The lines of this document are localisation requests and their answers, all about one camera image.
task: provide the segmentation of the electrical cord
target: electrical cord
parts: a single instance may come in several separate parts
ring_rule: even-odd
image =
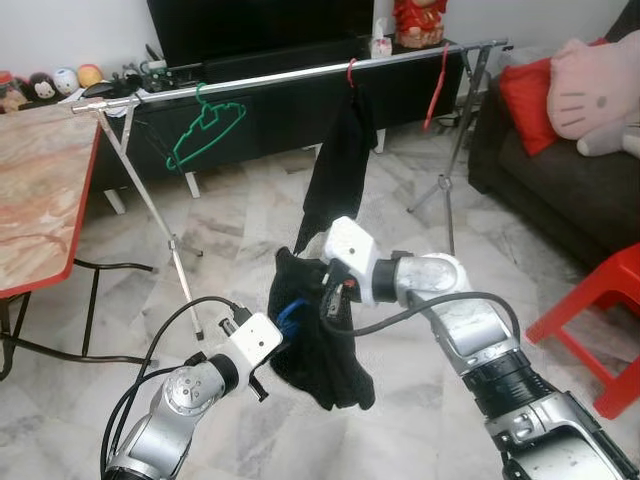
[[[440,297],[432,298],[430,300],[426,300],[424,302],[420,302],[417,305],[401,312],[397,315],[393,315],[392,317],[386,318],[381,322],[375,323],[373,325],[369,325],[368,327],[358,328],[355,330],[341,330],[339,328],[331,325],[331,322],[328,316],[324,313],[325,309],[321,309],[320,319],[322,320],[322,324],[324,328],[334,335],[340,335],[343,337],[362,337],[364,335],[369,335],[371,333],[379,332],[380,330],[384,330],[387,327],[395,325],[396,323],[400,323],[403,320],[406,320],[416,313],[420,313],[423,310],[427,310],[429,308],[433,308],[436,305],[441,305],[443,303],[455,302],[458,300],[489,300],[500,305],[507,315],[509,316],[509,320],[511,321],[511,328],[513,331],[513,336],[520,342],[520,324],[518,322],[518,317],[516,312],[513,310],[511,305],[507,303],[505,299],[495,295],[493,293],[488,292],[458,292],[458,293],[450,293],[448,295],[442,295]]]
[[[187,311],[188,309],[190,309],[191,307],[193,307],[195,305],[198,305],[199,303],[204,303],[204,302],[222,303],[222,304],[228,306],[233,312],[237,312],[238,310],[241,310],[241,307],[239,305],[237,305],[236,303],[232,302],[231,300],[227,300],[224,297],[218,297],[218,296],[200,297],[200,298],[197,298],[195,300],[192,300],[191,302],[185,303],[182,307],[180,307],[178,310],[176,310],[173,313],[173,315],[171,315],[167,319],[166,322],[164,322],[164,324],[160,327],[160,329],[158,330],[156,335],[153,337],[153,340],[151,341],[151,345],[149,345],[149,349],[147,350],[147,354],[146,354],[146,356],[144,358],[144,362],[140,366],[140,370],[138,372],[138,376],[136,377],[136,382],[138,382],[139,380],[141,380],[143,378],[144,372],[147,370],[147,368],[149,367],[149,364],[151,363],[151,356],[153,355],[153,352],[156,349],[156,345],[158,345],[158,342],[160,341],[160,338],[162,337],[164,332],[167,330],[167,328],[169,328],[169,326],[176,320],[176,318],[178,318],[185,311]],[[131,411],[131,406],[133,405],[133,402],[135,400],[136,393],[137,393],[137,388],[134,388],[134,393],[133,393],[132,396],[129,397],[127,405],[125,406],[124,411],[122,412],[122,416],[120,417],[120,421],[118,422],[118,426],[116,427],[116,431],[113,434],[113,440],[111,441],[111,454],[112,455],[118,449],[118,442],[120,441],[120,436],[122,435],[122,430],[124,429],[124,424],[127,421],[127,417],[129,416],[129,412]]]
[[[109,421],[107,422],[107,426],[105,427],[105,430],[104,430],[104,435],[102,436],[102,446],[100,448],[100,478],[104,477],[107,470],[107,446],[109,444],[109,437],[111,436],[111,429],[113,428],[113,424],[116,421],[118,412],[120,412],[120,409],[124,405],[124,402],[126,402],[132,396],[135,397],[138,387],[140,387],[140,385],[142,385],[143,383],[151,380],[152,378],[158,377],[160,375],[166,375],[167,373],[171,373],[176,368],[180,368],[180,366],[163,368],[162,370],[157,370],[153,373],[149,373],[148,375],[143,376],[139,380],[136,380],[136,382],[133,385],[131,385],[131,387],[129,387],[129,389],[124,393],[124,395],[120,397],[120,400],[118,400],[118,403],[116,403],[116,406],[111,412],[111,416],[109,417]]]

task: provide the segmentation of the table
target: table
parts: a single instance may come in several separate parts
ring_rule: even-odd
[[[11,370],[16,346],[65,360],[111,358],[86,355],[99,272],[113,268],[152,270],[138,264],[75,261],[94,270],[82,356],[18,338],[31,292],[61,282],[71,273],[98,133],[95,117],[73,115],[69,105],[0,116],[0,337],[4,352],[0,380]],[[9,303],[20,297],[22,306],[12,333]],[[113,359],[139,363],[132,357]]]

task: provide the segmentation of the dark gray sofa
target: dark gray sofa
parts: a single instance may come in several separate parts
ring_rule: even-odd
[[[607,39],[640,28],[632,0]],[[586,158],[560,140],[529,157],[499,88],[483,101],[469,155],[469,182],[523,212],[578,260],[594,267],[640,242],[640,160],[623,152]]]

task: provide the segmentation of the red figurine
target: red figurine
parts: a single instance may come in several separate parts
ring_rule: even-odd
[[[408,48],[423,48],[442,41],[442,13],[448,0],[395,0],[396,41]]]

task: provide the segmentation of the sofa cushion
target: sofa cushion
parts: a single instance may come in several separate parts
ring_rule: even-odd
[[[640,242],[640,162],[618,152],[583,157],[561,140],[529,157],[515,130],[498,162],[567,221],[612,251]]]

